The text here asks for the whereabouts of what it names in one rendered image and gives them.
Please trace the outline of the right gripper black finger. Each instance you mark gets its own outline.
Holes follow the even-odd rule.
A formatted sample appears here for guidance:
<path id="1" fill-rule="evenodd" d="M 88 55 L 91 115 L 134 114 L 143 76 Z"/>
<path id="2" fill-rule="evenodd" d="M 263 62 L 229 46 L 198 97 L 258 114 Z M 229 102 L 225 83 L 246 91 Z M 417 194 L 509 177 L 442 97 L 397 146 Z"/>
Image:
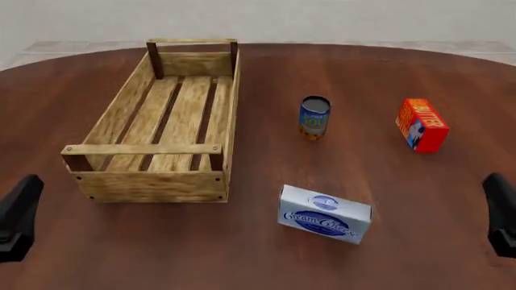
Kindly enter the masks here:
<path id="1" fill-rule="evenodd" d="M 500 173 L 490 173 L 482 188 L 489 210 L 489 231 L 516 235 L 516 189 Z"/>

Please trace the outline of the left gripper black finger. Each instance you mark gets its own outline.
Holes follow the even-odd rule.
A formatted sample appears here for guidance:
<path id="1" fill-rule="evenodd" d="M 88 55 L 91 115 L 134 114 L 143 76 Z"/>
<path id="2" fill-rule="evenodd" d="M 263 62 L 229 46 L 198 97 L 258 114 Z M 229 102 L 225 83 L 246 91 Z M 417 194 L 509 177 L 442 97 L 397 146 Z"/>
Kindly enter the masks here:
<path id="1" fill-rule="evenodd" d="M 30 174 L 0 200 L 0 241 L 10 241 L 16 234 L 34 238 L 35 214 L 43 189 L 44 182 Z"/>

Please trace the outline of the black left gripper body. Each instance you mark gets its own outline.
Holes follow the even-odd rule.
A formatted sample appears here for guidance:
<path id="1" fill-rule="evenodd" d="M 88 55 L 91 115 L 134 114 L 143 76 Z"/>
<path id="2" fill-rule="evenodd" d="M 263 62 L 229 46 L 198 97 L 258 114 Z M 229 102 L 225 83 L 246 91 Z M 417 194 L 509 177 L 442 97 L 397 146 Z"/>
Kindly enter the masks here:
<path id="1" fill-rule="evenodd" d="M 21 262 L 34 243 L 32 236 L 15 234 L 9 240 L 0 241 L 0 263 Z"/>

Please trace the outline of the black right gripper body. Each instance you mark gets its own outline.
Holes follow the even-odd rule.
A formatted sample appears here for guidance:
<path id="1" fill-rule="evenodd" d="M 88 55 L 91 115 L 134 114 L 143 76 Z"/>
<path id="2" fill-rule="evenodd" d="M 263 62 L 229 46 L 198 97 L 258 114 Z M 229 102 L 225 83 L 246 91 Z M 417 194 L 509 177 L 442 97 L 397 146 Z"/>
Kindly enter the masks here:
<path id="1" fill-rule="evenodd" d="M 488 233 L 488 240 L 499 257 L 516 259 L 516 236 L 505 229 L 496 229 Z"/>

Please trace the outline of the white cream cheese box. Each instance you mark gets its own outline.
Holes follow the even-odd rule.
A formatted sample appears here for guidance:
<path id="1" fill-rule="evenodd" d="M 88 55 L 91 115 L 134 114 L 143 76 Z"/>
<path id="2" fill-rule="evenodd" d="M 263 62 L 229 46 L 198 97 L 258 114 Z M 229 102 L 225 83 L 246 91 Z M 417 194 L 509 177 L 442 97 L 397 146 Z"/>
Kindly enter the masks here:
<path id="1" fill-rule="evenodd" d="M 358 245 L 372 221 L 372 207 L 292 185 L 283 185 L 277 222 Z"/>

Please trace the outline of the blue soup tin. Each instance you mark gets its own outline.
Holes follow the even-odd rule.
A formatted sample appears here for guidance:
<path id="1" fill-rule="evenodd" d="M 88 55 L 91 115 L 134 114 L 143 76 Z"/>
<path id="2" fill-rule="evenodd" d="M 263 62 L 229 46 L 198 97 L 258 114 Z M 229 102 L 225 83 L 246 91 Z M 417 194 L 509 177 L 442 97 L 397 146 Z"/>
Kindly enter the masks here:
<path id="1" fill-rule="evenodd" d="M 298 119 L 300 133 L 309 140 L 321 139 L 327 131 L 331 103 L 323 96 L 303 98 Z"/>

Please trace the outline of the red butter box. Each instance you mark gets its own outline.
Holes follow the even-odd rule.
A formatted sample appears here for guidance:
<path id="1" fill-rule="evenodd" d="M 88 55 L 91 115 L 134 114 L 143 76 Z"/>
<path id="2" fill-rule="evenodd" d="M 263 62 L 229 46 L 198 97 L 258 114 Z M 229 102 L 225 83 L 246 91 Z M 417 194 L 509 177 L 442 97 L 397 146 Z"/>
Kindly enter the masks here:
<path id="1" fill-rule="evenodd" d="M 395 123 L 410 149 L 417 153 L 436 153 L 450 127 L 426 99 L 406 98 Z"/>

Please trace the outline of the wooden slat tray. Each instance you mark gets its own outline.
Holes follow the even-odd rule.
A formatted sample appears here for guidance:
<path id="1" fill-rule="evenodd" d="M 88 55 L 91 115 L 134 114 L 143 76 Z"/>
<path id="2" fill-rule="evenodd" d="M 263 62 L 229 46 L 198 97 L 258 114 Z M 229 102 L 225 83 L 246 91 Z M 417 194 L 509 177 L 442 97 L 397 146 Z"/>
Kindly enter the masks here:
<path id="1" fill-rule="evenodd" d="M 147 52 L 81 144 L 61 157 L 99 202 L 226 202 L 239 100 L 237 40 L 227 52 Z"/>

